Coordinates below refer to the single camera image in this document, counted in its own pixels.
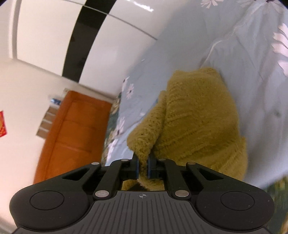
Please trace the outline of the mustard yellow knit sweater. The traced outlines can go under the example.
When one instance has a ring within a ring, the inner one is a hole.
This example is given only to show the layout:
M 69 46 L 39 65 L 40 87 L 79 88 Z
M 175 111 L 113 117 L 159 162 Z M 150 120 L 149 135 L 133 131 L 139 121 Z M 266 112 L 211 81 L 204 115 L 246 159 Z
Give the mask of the mustard yellow knit sweater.
M 195 162 L 238 180 L 244 179 L 248 168 L 235 102 L 211 67 L 176 71 L 155 106 L 129 134 L 127 145 L 137 155 L 140 169 L 139 178 L 126 180 L 123 190 L 135 185 L 163 190 L 161 180 L 147 176 L 150 154 L 179 166 Z

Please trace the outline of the white wardrobe with black stripe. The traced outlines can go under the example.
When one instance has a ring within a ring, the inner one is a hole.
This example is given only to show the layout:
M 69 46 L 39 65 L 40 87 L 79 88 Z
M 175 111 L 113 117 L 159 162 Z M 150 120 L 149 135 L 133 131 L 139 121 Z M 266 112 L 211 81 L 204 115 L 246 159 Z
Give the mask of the white wardrobe with black stripe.
M 21 1 L 19 60 L 116 96 L 175 1 Z

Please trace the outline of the light blue floral quilt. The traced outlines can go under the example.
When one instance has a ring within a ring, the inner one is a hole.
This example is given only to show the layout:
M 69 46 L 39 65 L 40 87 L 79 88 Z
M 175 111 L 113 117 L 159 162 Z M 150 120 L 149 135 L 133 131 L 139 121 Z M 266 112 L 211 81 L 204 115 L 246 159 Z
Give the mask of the light blue floral quilt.
M 247 139 L 245 181 L 265 188 L 287 175 L 287 8 L 279 1 L 192 1 L 173 14 L 125 76 L 103 164 L 130 158 L 129 133 L 175 70 L 216 69 Z

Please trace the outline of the red paper wall decoration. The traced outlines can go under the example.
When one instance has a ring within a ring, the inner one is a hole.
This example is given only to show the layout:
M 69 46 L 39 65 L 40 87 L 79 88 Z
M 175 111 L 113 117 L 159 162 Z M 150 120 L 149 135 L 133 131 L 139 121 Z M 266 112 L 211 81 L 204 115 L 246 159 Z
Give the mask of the red paper wall decoration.
M 4 120 L 4 114 L 3 111 L 0 111 L 0 137 L 3 137 L 7 134 L 6 126 L 5 126 L 5 120 Z

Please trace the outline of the teal floral bed sheet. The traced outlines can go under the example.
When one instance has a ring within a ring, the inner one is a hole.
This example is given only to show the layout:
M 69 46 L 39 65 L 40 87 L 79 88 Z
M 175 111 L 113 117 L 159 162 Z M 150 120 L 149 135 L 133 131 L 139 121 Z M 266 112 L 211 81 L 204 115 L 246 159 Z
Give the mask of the teal floral bed sheet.
M 112 152 L 117 142 L 117 136 L 119 134 L 117 124 L 118 124 L 121 96 L 122 94 L 119 93 L 116 99 L 112 102 L 112 106 L 110 109 L 109 120 L 103 145 L 103 153 L 101 158 L 102 166 L 104 166 L 106 162 L 109 160 L 109 158 L 111 158 Z

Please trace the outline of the orange wooden door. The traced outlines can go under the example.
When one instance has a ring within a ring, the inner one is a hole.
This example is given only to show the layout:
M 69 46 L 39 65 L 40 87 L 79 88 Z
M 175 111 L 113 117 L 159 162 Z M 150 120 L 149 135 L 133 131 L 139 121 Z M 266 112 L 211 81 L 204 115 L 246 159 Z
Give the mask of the orange wooden door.
M 69 91 L 48 132 L 34 183 L 100 162 L 111 106 L 107 101 Z

